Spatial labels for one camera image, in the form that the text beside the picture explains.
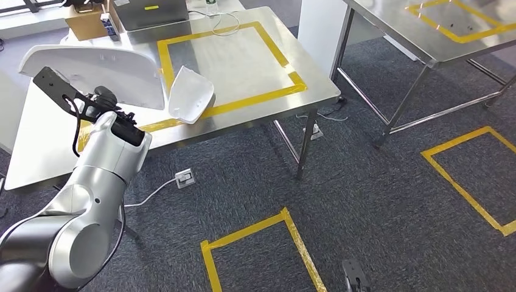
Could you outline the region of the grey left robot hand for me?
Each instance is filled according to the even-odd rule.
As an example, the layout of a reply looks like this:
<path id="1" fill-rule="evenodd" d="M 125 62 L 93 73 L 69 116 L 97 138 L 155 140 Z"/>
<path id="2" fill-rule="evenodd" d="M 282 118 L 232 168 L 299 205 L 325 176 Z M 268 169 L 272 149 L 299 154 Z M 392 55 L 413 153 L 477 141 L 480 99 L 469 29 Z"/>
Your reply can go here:
<path id="1" fill-rule="evenodd" d="M 95 109 L 97 115 L 100 116 L 109 111 L 113 111 L 120 117 L 122 120 L 128 122 L 131 125 L 136 125 L 136 121 L 134 118 L 134 113 L 129 112 L 128 114 L 122 111 L 122 108 L 117 105 L 117 98 L 112 91 L 110 91 L 105 86 L 97 86 L 94 89 L 94 94 L 96 97 L 94 98 Z"/>

